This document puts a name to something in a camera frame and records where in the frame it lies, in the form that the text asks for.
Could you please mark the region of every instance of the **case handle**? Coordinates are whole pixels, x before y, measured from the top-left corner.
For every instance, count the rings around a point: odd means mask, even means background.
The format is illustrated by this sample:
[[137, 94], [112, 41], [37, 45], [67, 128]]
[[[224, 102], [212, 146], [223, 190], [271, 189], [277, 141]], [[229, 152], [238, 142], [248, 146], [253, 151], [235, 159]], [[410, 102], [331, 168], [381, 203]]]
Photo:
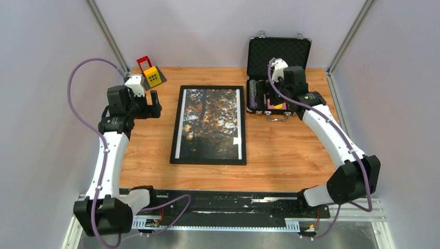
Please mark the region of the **case handle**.
[[267, 117], [268, 121], [282, 121], [282, 122], [286, 122], [286, 121], [288, 121], [289, 116], [292, 115], [292, 113], [290, 113], [290, 112], [285, 112], [284, 115], [286, 116], [286, 118], [282, 119], [282, 118], [270, 118], [270, 115], [272, 114], [272, 112], [265, 111], [264, 113], [266, 114], [266, 117]]

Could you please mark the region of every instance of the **toy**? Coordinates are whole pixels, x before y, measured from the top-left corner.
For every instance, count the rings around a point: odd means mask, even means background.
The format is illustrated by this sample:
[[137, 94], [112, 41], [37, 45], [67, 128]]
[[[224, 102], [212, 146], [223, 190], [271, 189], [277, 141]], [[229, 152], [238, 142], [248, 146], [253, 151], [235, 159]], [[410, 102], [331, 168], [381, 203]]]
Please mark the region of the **toy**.
[[137, 59], [137, 64], [148, 83], [144, 85], [145, 90], [149, 90], [150, 88], [167, 81], [160, 69], [152, 65], [148, 56]]

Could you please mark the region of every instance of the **framed picture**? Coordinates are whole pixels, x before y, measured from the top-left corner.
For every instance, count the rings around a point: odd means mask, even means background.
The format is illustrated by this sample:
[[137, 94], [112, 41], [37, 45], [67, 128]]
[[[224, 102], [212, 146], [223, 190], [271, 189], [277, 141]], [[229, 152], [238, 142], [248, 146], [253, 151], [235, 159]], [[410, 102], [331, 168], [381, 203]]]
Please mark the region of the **framed picture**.
[[181, 86], [170, 163], [246, 164], [244, 88]]

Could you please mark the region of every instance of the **metal floor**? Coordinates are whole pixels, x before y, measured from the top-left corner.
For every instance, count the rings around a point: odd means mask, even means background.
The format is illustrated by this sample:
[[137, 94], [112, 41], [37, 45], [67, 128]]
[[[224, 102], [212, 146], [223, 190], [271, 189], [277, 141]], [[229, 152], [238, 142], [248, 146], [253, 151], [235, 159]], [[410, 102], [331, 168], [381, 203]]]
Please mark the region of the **metal floor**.
[[[322, 221], [325, 231], [330, 222]], [[78, 249], [105, 248], [94, 237], [83, 237]], [[371, 222], [338, 222], [327, 237], [315, 241], [300, 239], [291, 232], [236, 232], [170, 230], [157, 237], [135, 237], [122, 242], [120, 249], [243, 249], [243, 248], [337, 248], [379, 249]]]

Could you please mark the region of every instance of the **autumn tree photo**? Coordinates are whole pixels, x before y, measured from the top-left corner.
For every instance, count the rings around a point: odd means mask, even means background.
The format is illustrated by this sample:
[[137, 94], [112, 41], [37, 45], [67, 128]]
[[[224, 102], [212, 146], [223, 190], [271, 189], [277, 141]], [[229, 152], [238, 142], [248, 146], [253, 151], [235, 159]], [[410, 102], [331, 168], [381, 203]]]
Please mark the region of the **autumn tree photo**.
[[187, 89], [180, 158], [238, 159], [237, 92]]

